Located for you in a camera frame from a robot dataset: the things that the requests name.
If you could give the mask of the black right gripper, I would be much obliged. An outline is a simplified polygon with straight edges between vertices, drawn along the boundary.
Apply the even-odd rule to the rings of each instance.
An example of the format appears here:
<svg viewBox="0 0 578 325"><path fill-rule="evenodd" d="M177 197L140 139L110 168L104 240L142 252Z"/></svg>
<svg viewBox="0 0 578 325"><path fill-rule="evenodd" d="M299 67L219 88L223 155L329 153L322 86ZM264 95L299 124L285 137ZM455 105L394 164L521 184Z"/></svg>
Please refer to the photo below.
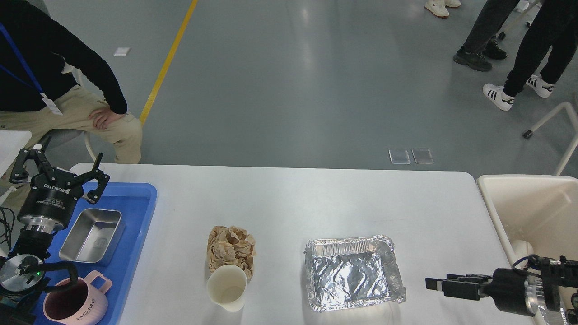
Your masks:
<svg viewBox="0 0 578 325"><path fill-rule="evenodd" d="M535 316L548 308L549 298L541 275L520 269L497 268L493 276L481 274L446 274L446 279L425 278L429 290L441 291L446 297L479 301L486 297L483 288L490 284L490 296L502 312Z"/></svg>

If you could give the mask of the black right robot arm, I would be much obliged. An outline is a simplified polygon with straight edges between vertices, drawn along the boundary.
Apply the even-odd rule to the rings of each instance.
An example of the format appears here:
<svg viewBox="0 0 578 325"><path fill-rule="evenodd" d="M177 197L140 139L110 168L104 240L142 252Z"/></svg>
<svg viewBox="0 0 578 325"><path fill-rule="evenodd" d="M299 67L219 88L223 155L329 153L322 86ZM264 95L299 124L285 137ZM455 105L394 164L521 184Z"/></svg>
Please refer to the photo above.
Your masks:
<svg viewBox="0 0 578 325"><path fill-rule="evenodd" d="M493 275L454 275L444 279L425 278L429 290L446 297L479 301L491 297L498 310L534 317L540 308L561 313L570 325L577 323L577 294L572 294L572 308L563 309L560 288L577 288L577 261L535 254L518 259L511 268L497 268Z"/></svg>

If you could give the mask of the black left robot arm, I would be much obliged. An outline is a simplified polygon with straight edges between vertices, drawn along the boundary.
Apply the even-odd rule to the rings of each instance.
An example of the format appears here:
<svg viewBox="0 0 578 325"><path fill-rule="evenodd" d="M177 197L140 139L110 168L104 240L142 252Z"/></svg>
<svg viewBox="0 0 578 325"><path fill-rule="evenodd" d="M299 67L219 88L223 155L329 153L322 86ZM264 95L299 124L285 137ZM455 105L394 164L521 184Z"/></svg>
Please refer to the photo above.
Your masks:
<svg viewBox="0 0 578 325"><path fill-rule="evenodd" d="M42 293L66 291L77 283L73 263L48 263L49 247L68 227L80 198L95 204L103 195L110 177L99 169L102 158L100 153L90 171L77 175L52 167L43 144L20 150L10 182L28 182L30 192L17 216L23 224L20 236L1 259L3 325L32 325L37 318L32 309Z"/></svg>

